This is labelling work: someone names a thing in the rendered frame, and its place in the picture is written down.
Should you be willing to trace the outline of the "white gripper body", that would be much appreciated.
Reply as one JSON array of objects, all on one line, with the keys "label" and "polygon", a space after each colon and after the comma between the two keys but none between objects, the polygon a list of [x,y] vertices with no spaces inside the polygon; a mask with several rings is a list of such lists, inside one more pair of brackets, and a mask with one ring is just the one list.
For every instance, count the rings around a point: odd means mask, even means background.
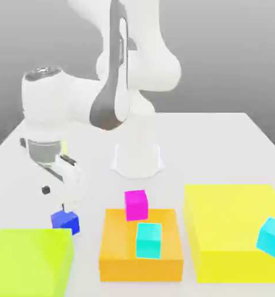
[{"label": "white gripper body", "polygon": [[57,186],[51,186],[50,183],[42,185],[50,186],[48,196],[56,200],[60,206],[64,203],[65,207],[72,207],[84,196],[84,178],[75,160],[55,160],[51,165],[39,162],[36,164],[60,182]]}]

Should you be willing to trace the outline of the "small blue cube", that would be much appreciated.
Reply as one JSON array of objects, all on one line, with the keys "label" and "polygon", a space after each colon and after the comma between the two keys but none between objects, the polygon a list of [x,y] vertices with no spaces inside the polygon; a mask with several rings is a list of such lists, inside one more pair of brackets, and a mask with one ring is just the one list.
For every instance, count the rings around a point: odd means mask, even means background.
[{"label": "small blue cube", "polygon": [[79,218],[74,212],[64,210],[53,213],[51,216],[52,227],[54,229],[71,229],[72,235],[79,233]]}]

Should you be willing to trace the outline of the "small magenta cube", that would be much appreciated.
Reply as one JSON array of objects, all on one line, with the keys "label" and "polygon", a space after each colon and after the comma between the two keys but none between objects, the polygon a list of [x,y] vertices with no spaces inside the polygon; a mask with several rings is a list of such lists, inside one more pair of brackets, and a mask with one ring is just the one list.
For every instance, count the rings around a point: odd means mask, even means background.
[{"label": "small magenta cube", "polygon": [[149,202],[145,190],[125,192],[125,216],[128,222],[148,219]]}]

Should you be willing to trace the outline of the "small turquoise cube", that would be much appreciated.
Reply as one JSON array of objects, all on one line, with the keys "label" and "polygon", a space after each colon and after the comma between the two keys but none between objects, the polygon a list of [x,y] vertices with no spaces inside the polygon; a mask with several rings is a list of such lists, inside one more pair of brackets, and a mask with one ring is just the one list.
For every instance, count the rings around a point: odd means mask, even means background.
[{"label": "small turquoise cube", "polygon": [[136,232],[136,257],[161,259],[162,224],[138,223]]}]

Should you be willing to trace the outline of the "small cyan cube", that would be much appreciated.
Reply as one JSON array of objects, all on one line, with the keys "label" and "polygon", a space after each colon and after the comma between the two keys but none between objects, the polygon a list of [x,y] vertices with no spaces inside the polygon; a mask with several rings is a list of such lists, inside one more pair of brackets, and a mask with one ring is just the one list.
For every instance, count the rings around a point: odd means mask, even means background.
[{"label": "small cyan cube", "polygon": [[275,218],[268,218],[260,228],[256,247],[275,258]]}]

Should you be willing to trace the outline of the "large lime green box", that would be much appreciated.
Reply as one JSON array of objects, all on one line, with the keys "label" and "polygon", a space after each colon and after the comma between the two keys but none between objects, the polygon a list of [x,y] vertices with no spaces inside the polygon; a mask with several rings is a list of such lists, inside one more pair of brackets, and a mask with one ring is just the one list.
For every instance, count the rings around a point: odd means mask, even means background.
[{"label": "large lime green box", "polygon": [[0,229],[0,297],[65,297],[70,229]]}]

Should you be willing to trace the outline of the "large orange box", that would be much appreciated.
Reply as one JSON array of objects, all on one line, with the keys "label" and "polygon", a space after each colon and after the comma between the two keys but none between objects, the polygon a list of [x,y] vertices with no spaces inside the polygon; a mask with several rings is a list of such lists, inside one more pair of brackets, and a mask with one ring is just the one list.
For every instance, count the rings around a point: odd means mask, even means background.
[{"label": "large orange box", "polygon": [[138,221],[124,209],[107,209],[99,255],[101,281],[181,282],[183,252],[174,209],[150,209],[146,223],[162,224],[161,259],[136,257]]}]

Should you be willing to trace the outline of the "large yellow box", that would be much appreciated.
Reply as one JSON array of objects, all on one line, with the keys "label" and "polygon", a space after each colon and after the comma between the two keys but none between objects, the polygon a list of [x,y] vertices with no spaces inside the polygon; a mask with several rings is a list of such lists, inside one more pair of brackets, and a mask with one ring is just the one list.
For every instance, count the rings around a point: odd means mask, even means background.
[{"label": "large yellow box", "polygon": [[275,283],[275,258],[256,247],[275,218],[268,184],[187,184],[184,222],[199,283]]}]

